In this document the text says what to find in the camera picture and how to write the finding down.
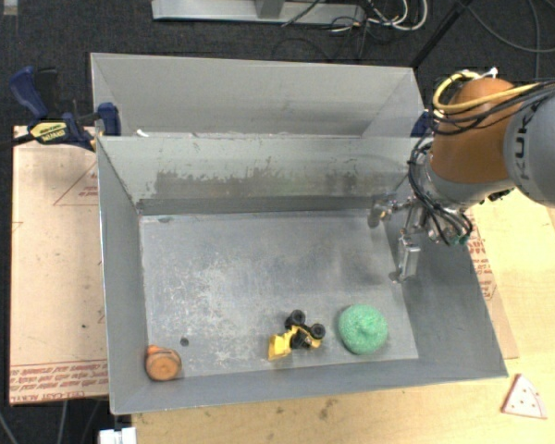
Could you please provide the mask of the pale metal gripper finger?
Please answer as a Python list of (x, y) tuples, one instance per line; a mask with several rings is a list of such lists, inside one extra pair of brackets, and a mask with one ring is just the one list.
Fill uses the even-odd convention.
[(381, 222), (389, 219), (393, 212), (394, 197), (388, 194), (374, 196), (367, 216), (369, 228), (377, 228)]
[(411, 237), (398, 237), (392, 249), (394, 271), (390, 274), (393, 283), (402, 283), (416, 275), (418, 260), (421, 253), (420, 245)]

